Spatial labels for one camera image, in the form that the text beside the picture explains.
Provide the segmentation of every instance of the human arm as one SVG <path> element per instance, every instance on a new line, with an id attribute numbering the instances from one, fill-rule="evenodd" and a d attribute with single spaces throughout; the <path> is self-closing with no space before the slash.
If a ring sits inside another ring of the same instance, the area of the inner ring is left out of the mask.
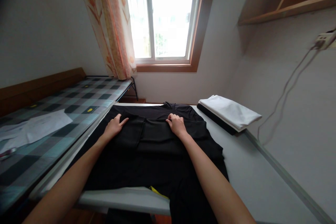
<path id="1" fill-rule="evenodd" d="M 58 223 L 79 198 L 93 166 L 104 147 L 128 121 L 118 114 L 105 128 L 97 142 L 60 178 L 32 210 L 24 223 Z"/>
<path id="2" fill-rule="evenodd" d="M 170 114 L 166 121 L 187 149 L 198 180 L 218 223 L 255 223 L 230 183 L 187 133 L 183 118 Z"/>

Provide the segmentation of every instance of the human hand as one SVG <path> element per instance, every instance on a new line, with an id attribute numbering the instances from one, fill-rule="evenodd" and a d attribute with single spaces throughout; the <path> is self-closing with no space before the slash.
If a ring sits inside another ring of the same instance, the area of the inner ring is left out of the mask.
<path id="1" fill-rule="evenodd" d="M 113 137 L 115 137 L 128 121 L 128 118 L 125 118 L 122 122 L 120 122 L 120 117 L 121 114 L 118 114 L 106 126 L 104 133 L 100 137 L 104 142 L 108 143 Z"/>
<path id="2" fill-rule="evenodd" d="M 178 137 L 182 138 L 184 135 L 188 134 L 185 129 L 183 117 L 179 117 L 175 114 L 170 114 L 166 122 L 169 124 L 172 132 Z"/>

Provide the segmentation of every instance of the forearm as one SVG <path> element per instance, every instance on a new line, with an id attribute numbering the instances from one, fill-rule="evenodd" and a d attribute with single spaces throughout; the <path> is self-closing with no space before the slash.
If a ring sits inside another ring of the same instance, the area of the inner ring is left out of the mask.
<path id="1" fill-rule="evenodd" d="M 189 134 L 179 136 L 219 223 L 255 223 L 250 212 L 209 157 Z"/>
<path id="2" fill-rule="evenodd" d="M 24 223 L 58 223 L 80 196 L 93 166 L 105 147 L 97 141 L 51 188 Z"/>

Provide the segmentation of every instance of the black shirt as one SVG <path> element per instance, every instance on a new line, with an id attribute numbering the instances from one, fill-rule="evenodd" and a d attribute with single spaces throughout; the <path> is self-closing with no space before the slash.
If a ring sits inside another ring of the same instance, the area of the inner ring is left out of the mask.
<path id="1" fill-rule="evenodd" d="M 113 106 L 87 139 L 67 170 L 98 140 L 117 114 L 129 117 L 97 160 L 84 190 L 154 187 L 170 199 L 173 223 L 212 223 L 215 216 L 202 191 L 189 155 L 165 121 L 170 113 L 184 118 L 188 133 L 228 179 L 223 148 L 206 122 L 188 105 Z"/>

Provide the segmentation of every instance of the window sill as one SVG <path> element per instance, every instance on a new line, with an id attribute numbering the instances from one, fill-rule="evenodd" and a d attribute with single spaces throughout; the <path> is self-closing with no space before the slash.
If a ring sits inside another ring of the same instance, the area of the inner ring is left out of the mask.
<path id="1" fill-rule="evenodd" d="M 192 64 L 139 64 L 137 72 L 197 72 L 197 65 Z"/>

